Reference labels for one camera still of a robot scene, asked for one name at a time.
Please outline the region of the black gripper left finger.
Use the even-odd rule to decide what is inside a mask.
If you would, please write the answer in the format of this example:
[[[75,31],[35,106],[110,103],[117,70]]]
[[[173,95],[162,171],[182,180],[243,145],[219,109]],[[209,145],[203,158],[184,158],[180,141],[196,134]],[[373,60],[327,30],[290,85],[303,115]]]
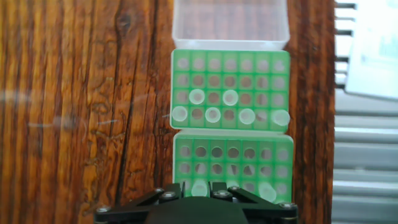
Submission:
[[[145,223],[149,212],[157,205],[183,197],[184,185],[169,184],[164,189],[156,188],[124,205],[98,207],[94,213],[94,224]]]

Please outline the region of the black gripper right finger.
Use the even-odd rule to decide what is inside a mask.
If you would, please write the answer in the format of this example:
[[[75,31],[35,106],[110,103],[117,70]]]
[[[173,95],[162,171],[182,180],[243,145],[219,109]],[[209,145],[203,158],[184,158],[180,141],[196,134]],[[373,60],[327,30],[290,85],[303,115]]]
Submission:
[[[238,186],[225,182],[210,184],[210,197],[237,206],[248,223],[297,224],[298,207],[292,202],[274,204]]]

